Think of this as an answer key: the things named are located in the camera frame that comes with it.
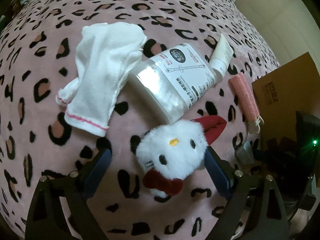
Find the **white cloth gloves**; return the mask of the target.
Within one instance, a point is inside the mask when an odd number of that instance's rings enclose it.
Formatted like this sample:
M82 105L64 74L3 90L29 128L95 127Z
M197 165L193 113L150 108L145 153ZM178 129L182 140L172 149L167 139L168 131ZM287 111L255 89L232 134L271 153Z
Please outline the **white cloth gloves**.
M67 124L103 137L128 74L143 56L141 27L126 22L84 26L75 53L78 75L55 101L64 106Z

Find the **white cat plush red bow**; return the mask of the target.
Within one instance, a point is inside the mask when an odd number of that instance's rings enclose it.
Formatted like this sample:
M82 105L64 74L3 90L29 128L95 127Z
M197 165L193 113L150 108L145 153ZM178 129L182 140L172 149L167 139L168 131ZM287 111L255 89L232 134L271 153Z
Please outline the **white cat plush red bow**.
M226 125L224 118L208 115L161 125L138 138L131 151L144 172L143 186L158 198L178 195L184 180L204 168L207 147Z

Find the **white cream tube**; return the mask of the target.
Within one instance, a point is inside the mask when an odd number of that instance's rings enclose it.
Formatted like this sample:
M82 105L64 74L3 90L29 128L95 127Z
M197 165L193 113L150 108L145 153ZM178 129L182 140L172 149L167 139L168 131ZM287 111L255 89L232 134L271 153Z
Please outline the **white cream tube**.
M225 77L233 53L234 51L225 36L221 34L209 61L209 65L216 75L216 83L221 83Z

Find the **clear cotton swab box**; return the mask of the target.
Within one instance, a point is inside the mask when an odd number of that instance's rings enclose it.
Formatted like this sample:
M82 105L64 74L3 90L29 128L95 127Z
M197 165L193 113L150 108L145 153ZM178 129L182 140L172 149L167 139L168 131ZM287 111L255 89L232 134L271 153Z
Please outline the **clear cotton swab box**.
M138 63L128 82L162 125L172 125L225 77L222 61L207 62L188 43Z

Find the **brown cardboard box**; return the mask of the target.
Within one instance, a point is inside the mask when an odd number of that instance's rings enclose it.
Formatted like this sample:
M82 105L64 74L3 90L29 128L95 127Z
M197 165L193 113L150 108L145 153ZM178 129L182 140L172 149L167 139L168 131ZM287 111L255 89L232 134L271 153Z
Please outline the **brown cardboard box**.
M309 53L275 69L252 83L264 120L261 144L282 137L296 140L296 112L319 117L319 72Z

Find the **pink hair roller clip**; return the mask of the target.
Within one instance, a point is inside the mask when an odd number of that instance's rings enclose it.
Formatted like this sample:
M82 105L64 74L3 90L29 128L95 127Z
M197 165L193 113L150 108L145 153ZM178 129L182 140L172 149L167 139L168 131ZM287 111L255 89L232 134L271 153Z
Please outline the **pink hair roller clip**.
M248 123L249 134L259 134L264 120L260 115L254 94L242 72L233 76L229 83L238 96L240 107Z

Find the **light blue wedge sponge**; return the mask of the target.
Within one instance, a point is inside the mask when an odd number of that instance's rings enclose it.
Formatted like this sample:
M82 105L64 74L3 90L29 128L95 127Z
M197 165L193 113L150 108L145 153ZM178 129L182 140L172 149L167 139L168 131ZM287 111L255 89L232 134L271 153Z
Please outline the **light blue wedge sponge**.
M249 141L245 142L236 150L235 156L242 165L254 164L254 155Z

